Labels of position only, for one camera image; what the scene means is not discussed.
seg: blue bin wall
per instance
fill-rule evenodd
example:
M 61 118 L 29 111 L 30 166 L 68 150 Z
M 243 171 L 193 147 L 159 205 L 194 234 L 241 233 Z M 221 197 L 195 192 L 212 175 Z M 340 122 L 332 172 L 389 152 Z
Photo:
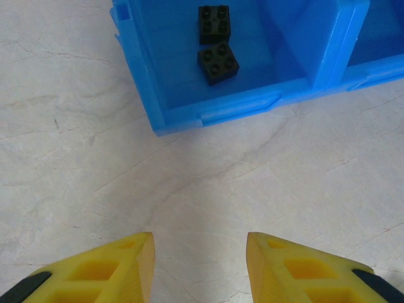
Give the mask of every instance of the blue bin wall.
M 119 41 L 157 134 L 404 74 L 404 0 L 113 3 Z M 205 48 L 198 44 L 198 6 L 206 4 L 230 6 L 229 44 L 241 66 L 236 77 L 216 86 L 207 84 L 196 63 Z

